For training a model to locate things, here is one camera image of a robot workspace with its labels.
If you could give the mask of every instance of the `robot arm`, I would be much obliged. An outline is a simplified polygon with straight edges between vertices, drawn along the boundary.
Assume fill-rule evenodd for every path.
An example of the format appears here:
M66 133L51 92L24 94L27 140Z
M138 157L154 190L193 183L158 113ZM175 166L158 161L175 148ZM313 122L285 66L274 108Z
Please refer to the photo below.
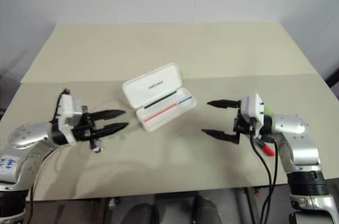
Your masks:
M290 215L290 223L339 224L333 196L328 193L322 174L318 149L309 138L309 125L302 118L297 115L265 115L264 103L258 94L241 101L220 100L208 104L220 108L238 108L234 135L202 130L216 139L238 144L243 133L273 142L268 135L274 135L291 188L291 204L299 210Z
M88 113L78 98L64 90L50 122L24 124L9 136L0 155L0 223L22 223L25 198L45 158L62 145L89 141L95 153L102 151L100 138L118 132L128 123L113 123L97 129L95 121L115 118L124 111Z

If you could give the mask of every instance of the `black cable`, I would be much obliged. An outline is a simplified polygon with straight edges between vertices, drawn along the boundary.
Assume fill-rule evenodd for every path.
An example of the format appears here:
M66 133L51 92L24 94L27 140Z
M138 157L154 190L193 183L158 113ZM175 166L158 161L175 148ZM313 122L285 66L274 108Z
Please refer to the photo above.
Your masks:
M271 177L271 173L270 173L270 170L269 170L269 167L267 166L264 158L260 155L260 153L257 151L257 149L255 148L254 146L254 141L253 141L253 135L251 134L250 137L249 137L249 141L251 142L251 146L252 146L252 149L253 151L255 152L255 154L258 156L258 158L261 160L262 164L264 165L266 171L267 171L267 175L269 177L269 188L271 190L271 187L272 187L272 177ZM260 221L259 223L261 224L262 221L263 221L263 218L264 218L264 212L265 212L265 203L263 204L262 206L262 209L261 209L261 215L260 215Z
M33 189L34 189L34 183L31 187L31 192L30 192L30 216L26 224L30 224L33 218Z
M57 117L57 112L58 112L58 107L59 107L59 101L60 101L61 96L62 96L63 94L69 94L69 89L64 89L64 90L62 91L62 93L60 93L60 95L59 95L59 97L58 97L57 105L56 105L55 110L54 110L53 118L52 118L52 120L51 120L50 122L54 121L54 119Z
M270 214L270 208L271 208L271 199L272 199L272 194L275 188L275 183L276 183L276 177L278 174L278 145L276 144L276 142L274 143L274 149L275 149L275 163L274 163L274 177L273 177L273 184L272 187L270 189L270 192L266 198L266 200L268 201L268 205L267 205L267 210L266 210L266 217L265 217L265 224L267 224L268 219L269 219L269 214Z

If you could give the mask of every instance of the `table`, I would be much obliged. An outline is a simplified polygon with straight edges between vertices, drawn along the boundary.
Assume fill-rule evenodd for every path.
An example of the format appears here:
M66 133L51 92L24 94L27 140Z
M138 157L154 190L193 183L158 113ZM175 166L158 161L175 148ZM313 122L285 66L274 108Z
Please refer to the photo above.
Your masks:
M112 36L118 39L114 43ZM92 56L95 49L96 59ZM73 70L67 60L78 61ZM130 69L123 67L127 61ZM145 132L121 85L170 61L178 63L184 86L198 100L197 107L154 132ZM104 138L101 154L94 154L86 142L55 151L38 175L35 200L267 185L265 169L246 137L233 145L200 131L231 132L236 112L206 102L238 100L254 92L276 113L301 115L310 124L325 178L339 177L338 101L278 23L60 25L24 77L0 123L1 146L19 124L50 120L63 87L80 97L90 112L126 110L117 121L130 125ZM273 170L274 159L265 159ZM286 181L279 164L277 183Z

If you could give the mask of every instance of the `green part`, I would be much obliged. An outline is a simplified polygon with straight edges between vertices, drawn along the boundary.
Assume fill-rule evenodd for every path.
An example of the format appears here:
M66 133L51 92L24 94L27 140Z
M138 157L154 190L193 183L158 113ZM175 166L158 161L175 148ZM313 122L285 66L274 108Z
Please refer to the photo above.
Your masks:
M275 113L268 106L265 106L264 113L267 115L275 115Z

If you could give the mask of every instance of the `white wall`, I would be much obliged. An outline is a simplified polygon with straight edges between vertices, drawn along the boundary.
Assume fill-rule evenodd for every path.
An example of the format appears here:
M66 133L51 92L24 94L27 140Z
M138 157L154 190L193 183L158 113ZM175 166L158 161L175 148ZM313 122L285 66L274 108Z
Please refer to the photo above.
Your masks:
M2 99L56 23L229 21L281 21L323 77L339 67L339 0L0 0Z

